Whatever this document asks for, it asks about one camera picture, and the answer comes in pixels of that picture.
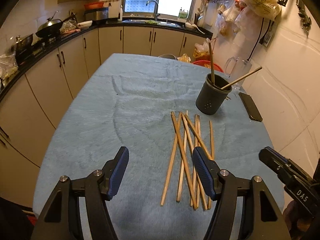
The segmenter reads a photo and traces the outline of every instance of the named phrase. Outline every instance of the blue tablecloth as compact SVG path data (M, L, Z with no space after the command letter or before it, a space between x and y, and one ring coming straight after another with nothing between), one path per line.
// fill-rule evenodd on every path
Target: blue tablecloth
M214 205L209 211L189 206L184 179L182 200L175 201L180 169L177 151L165 205L160 198L174 139L171 111L199 114L204 142L210 148L209 120L213 121L215 159L220 168L237 177L263 178L280 209L284 206L282 183L258 159L271 146L261 122L251 121L238 91L229 94L213 116L195 105L209 69L170 59L113 54L90 78L58 126L41 165L33 210L39 215L61 175L86 177L113 159L121 146L130 152L118 194L107 202L118 238L203 239ZM190 167L190 153L187 150ZM237 239L241 217L238 198L231 239ZM80 200L82 228L90 239L84 200Z

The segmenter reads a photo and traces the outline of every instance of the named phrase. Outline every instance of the wall cabinet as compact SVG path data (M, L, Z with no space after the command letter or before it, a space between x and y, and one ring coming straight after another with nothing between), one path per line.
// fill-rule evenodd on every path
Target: wall cabinet
M99 46L102 64L113 53L123 53L123 29L123 27L99 28Z
M6 140L40 166L55 131L23 75L0 103L0 126Z
M158 57L163 54L179 56L183 35L183 32L155 28L153 31L151 56Z
M84 57L89 78L101 66L98 29L83 34Z
M55 49L36 63L26 77L43 111L57 128L72 102L59 50Z
M180 57L186 53L190 58L191 62L195 61L196 59L193 57L193 52L195 50L195 44L203 44L203 42L206 40L206 38L199 37L196 35L192 35L189 33L185 33L181 45L181 50L180 50Z
M87 66L84 57L82 36L78 36L59 47L63 71L71 95L76 98L77 94L88 81Z
M123 53L150 56L153 32L153 28L125 26Z
M0 196L32 207L39 167L17 152L0 136Z

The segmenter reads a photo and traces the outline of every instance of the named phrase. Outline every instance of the black cylindrical container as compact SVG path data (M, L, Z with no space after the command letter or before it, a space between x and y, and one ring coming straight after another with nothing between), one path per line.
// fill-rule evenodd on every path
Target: black cylindrical container
M197 108L204 114L215 114L224 99L231 92L232 87L221 90L221 87L229 83L218 75L214 75L215 85L212 85L211 74L207 75L203 87L196 100Z

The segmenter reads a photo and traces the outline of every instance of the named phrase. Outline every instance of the black countertop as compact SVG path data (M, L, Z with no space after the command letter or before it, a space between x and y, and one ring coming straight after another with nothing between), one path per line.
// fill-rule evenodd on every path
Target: black countertop
M35 65L44 56L46 56L47 54L49 54L50 52L52 52L53 50L55 50L57 47L61 46L62 44L72 40L73 38L78 37L78 36L80 36L86 32L89 32L93 29L96 29L96 28L114 27L114 26L138 26L138 27L151 27L152 26L154 28L162 28L162 29L167 29L167 30L175 30L175 31L179 31L179 32L189 33L189 34L197 35L197 36L200 36L203 38L211 39L211 37L212 37L212 33L203 29L203 28L200 28L200 30L202 30L205 34L202 34L197 29L186 28L184 23L178 23L178 24L180 25L180 27L170 26L170 25L169 26L153 25L153 24L140 23L140 22L123 22L123 21L118 22L117 19L109 19L107 23L103 23L103 24L99 24L99 25L95 24L87 29L81 30L80 32L76 32L76 33L70 34L68 36L57 37L56 40L54 42L50 43L49 45L46 45L46 46L42 47L41 49L33 49L32 51L30 51L30 54L26 55L25 59L19 59L18 71L10 77L11 81L7 84L7 86L0 90L0 102L4 98L4 96L8 93L10 88L12 88L13 85L19 80L19 78L22 77L33 65Z

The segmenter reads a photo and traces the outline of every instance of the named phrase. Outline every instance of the glass pitcher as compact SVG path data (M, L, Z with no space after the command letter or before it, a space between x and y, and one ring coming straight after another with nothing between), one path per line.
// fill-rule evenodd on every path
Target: glass pitcher
M232 71L231 71L231 74L229 76L229 79L228 79L228 82L232 82L236 79L238 79L239 77L242 77L243 75L249 73L251 67L252 67L252 64L247 61L247 60L243 60L243 59L240 59L239 57L238 58L235 58L235 57L231 57L229 58L227 61L226 61L226 64L224 66L224 69L227 70L227 67L229 65L229 63L234 60L236 63L235 63L235 66L233 67ZM242 86L244 82L244 79L239 81L238 83L234 84L232 87L234 89L240 89L240 87Z

